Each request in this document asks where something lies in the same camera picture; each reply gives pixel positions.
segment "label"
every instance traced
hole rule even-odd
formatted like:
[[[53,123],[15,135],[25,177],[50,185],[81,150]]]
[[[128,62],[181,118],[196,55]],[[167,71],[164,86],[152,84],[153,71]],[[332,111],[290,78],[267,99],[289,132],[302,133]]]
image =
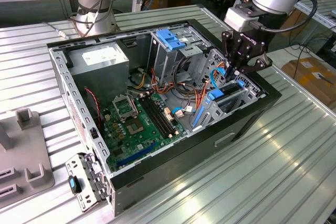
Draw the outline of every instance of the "label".
[[[314,67],[310,62],[308,61],[303,61],[301,62],[301,64],[305,67],[305,68],[312,68]]]
[[[321,74],[320,72],[315,72],[315,73],[312,73],[317,79],[321,79],[321,77],[319,76],[319,75],[321,75],[321,76],[323,76],[323,74]]]
[[[185,109],[185,111],[192,112],[193,111],[193,107],[192,106],[187,106],[187,108]]]
[[[117,51],[113,47],[107,47],[91,52],[85,52],[82,57],[86,65],[93,65],[108,60],[113,60],[117,57]]]

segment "blue pcie slot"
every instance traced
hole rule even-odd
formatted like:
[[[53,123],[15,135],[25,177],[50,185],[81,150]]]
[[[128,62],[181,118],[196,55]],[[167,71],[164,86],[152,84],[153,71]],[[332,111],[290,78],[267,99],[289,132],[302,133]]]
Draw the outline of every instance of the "blue pcie slot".
[[[157,142],[155,142],[155,143],[151,144],[150,146],[148,146],[147,148],[145,148],[145,149],[143,149],[143,150],[141,150],[141,151],[133,154],[132,156],[129,156],[129,157],[127,157],[127,158],[125,158],[125,159],[123,159],[121,161],[118,161],[117,162],[117,166],[123,166],[125,164],[128,164],[129,162],[132,162],[132,161],[136,160],[137,158],[139,158],[139,157],[141,157],[141,156],[143,156],[143,155],[151,152],[151,150],[153,149],[153,147],[156,144],[157,144]]]

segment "aluminum table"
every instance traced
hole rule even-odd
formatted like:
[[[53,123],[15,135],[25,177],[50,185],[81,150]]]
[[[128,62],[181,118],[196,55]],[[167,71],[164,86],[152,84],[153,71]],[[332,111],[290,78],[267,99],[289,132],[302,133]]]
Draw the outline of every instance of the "aluminum table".
[[[318,9],[313,19],[324,25],[326,28],[336,31],[336,18],[331,15],[332,10],[336,10],[336,0],[317,0]],[[305,14],[311,12],[313,4],[309,0],[303,0],[295,5],[295,8]]]
[[[197,6],[116,15],[122,29],[197,19],[217,38],[228,27]],[[69,22],[55,22],[76,38]],[[60,96],[43,24],[0,29],[0,118],[38,111],[54,187],[0,209],[0,223],[323,223],[336,207],[336,115],[276,67],[260,74],[280,100],[231,146],[114,218],[106,202],[86,214],[64,163],[83,151]]]

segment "motherboard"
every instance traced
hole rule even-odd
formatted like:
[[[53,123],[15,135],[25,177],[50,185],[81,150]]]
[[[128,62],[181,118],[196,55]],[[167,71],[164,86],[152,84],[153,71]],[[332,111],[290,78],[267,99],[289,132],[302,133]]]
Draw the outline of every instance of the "motherboard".
[[[134,110],[135,114],[123,116]],[[103,114],[105,143],[111,153],[107,163],[113,171],[186,135],[157,93],[123,100],[118,98],[103,110]]]

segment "chip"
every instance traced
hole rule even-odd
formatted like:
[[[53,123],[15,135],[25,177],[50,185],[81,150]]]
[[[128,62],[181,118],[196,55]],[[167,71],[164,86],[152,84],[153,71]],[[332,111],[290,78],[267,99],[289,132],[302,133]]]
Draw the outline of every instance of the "chip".
[[[137,134],[143,131],[143,125],[139,118],[134,118],[125,122],[125,126],[131,135]]]
[[[123,154],[123,151],[122,151],[121,148],[118,148],[118,149],[114,150],[113,153],[114,153],[115,156],[119,156],[120,154]]]

